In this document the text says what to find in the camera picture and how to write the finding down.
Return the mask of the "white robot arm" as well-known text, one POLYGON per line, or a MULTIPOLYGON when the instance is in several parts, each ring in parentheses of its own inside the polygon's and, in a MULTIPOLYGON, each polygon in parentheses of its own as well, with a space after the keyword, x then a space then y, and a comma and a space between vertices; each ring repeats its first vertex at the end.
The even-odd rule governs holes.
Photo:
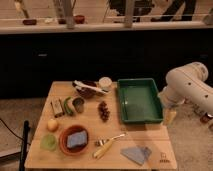
POLYGON ((207 67, 201 62, 174 68, 166 74, 166 86, 158 93, 165 126, 172 123, 177 114, 176 107, 186 99, 213 115, 213 87, 205 83, 208 75, 207 67))

